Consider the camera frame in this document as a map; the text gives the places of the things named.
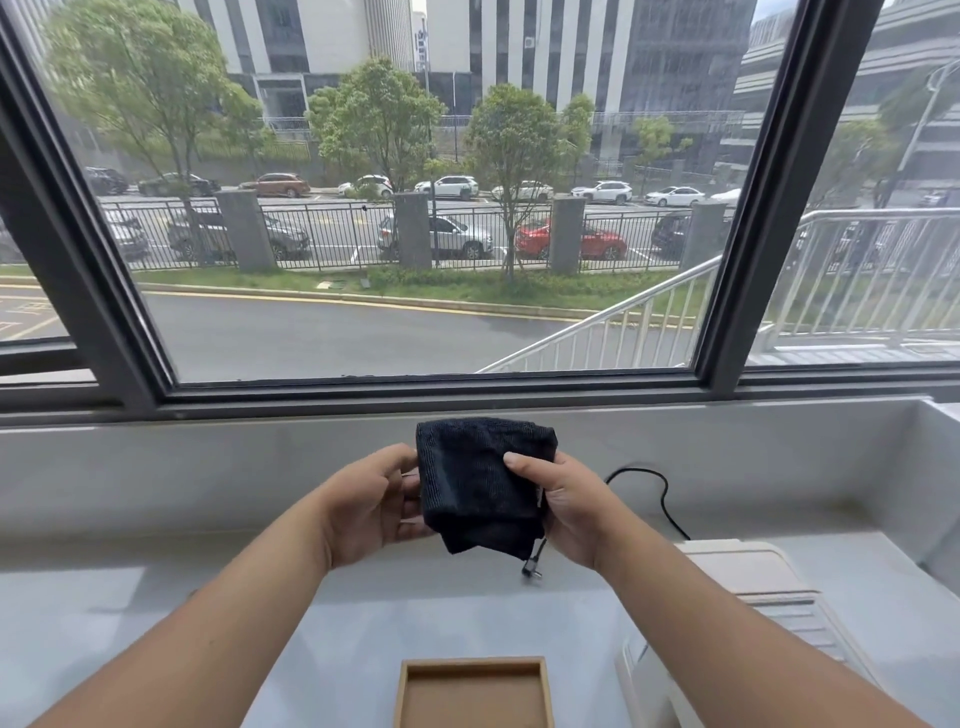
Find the building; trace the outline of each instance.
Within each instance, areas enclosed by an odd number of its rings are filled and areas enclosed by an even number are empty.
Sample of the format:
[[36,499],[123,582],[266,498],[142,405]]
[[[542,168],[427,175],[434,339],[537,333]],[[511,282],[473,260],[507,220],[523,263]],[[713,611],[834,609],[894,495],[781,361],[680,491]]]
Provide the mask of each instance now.
[[429,43],[426,32],[426,13],[414,11],[414,70],[426,71],[430,65]]
[[[745,170],[750,163],[787,33],[788,28],[777,39],[751,47],[741,62],[731,103],[744,112],[743,127],[723,139],[719,158],[734,169]],[[900,0],[884,8],[841,122],[876,118],[880,102],[912,73],[960,59],[958,34],[958,0]],[[960,179],[960,104],[924,127],[906,178],[925,187],[948,186]]]
[[[11,0],[24,41],[43,55],[42,27],[60,0]],[[171,0],[220,39],[227,71],[268,118],[302,118],[306,97],[370,56],[414,70],[410,0]]]
[[[595,153],[622,157],[636,146],[624,141],[636,114],[729,108],[755,4],[427,0],[430,87],[458,114],[495,84],[531,88],[557,110],[586,93],[601,114]],[[694,137],[694,166],[711,166],[720,133],[683,123],[678,132]]]

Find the forearm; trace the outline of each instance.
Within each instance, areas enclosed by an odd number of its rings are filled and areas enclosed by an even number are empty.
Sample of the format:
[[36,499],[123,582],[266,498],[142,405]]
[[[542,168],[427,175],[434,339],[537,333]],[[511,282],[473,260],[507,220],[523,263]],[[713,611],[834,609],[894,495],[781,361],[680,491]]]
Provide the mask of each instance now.
[[233,728],[326,574],[316,492],[36,728]]
[[633,514],[620,514],[598,562],[706,725],[924,725],[728,593]]

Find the concrete pillar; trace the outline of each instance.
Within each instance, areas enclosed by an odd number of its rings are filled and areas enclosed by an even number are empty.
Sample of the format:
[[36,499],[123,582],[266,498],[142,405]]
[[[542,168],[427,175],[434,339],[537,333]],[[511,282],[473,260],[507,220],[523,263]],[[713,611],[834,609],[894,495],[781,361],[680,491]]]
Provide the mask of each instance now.
[[727,244],[723,216],[727,205],[706,200],[693,206],[680,270],[685,271],[721,253]]
[[550,272],[572,275],[580,270],[580,244],[584,236],[587,200],[557,195],[550,213]]
[[397,192],[394,195],[394,228],[400,265],[430,270],[430,218],[425,192]]
[[214,197],[224,218],[230,249],[237,256],[237,267],[244,273],[275,268],[276,259],[256,192],[237,189],[217,192]]

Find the leaves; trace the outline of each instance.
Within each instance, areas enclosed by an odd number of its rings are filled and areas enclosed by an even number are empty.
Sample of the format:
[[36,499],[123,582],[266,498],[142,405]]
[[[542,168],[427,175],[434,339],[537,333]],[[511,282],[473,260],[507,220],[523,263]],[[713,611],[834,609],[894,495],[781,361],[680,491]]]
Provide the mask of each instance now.
[[430,152],[430,130],[444,105],[417,79],[372,58],[347,73],[337,87],[310,96],[307,120],[320,139],[321,154],[351,167],[367,158],[405,189]]

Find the red car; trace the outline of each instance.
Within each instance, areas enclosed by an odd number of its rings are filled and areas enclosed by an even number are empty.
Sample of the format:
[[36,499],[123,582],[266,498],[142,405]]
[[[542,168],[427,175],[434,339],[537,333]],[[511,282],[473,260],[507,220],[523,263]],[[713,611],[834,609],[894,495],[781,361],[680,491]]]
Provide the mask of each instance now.
[[[546,260],[550,255],[550,221],[530,223],[517,229],[516,252],[523,257]],[[580,243],[580,257],[600,260],[622,260],[627,254],[627,243],[615,232],[599,231],[584,225]]]

